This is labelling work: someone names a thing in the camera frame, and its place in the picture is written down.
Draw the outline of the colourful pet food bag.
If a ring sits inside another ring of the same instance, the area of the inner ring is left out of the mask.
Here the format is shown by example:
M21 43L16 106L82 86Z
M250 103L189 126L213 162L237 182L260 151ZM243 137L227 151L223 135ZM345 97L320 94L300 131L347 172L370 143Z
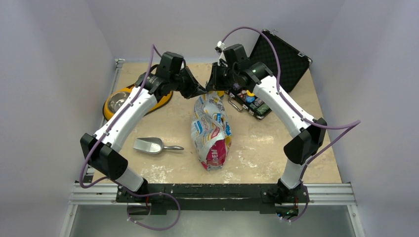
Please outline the colourful pet food bag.
M232 144L231 126L223 104L223 91L212 91L195 102L191 138L205 170L221 169Z

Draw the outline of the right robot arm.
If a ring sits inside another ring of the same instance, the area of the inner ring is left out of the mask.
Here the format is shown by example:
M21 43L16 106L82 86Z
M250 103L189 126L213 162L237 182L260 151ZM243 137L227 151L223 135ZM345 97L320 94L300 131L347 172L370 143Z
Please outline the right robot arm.
M282 121L292 137L284 146L287 163L278 180L277 194L289 201L302 187L302 176L308 160L318 152L325 137L326 121L315 119L300 107L277 83L272 71L262 62L252 62L241 44L226 47L219 41L215 47L219 59L212 65L207 91L228 90L234 84L247 89Z

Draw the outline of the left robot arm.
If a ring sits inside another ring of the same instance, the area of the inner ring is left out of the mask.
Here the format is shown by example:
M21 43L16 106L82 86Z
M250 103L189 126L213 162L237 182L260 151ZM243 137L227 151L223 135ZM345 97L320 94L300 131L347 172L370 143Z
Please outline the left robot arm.
M81 174L90 165L106 178L128 190L135 202L146 199L148 182L133 171L120 155L125 140L140 120L166 95L178 91L190 99L206 93L186 66L184 57L164 52L156 66L150 65L134 84L130 95L108 122L94 134L85 133L80 144L84 155Z

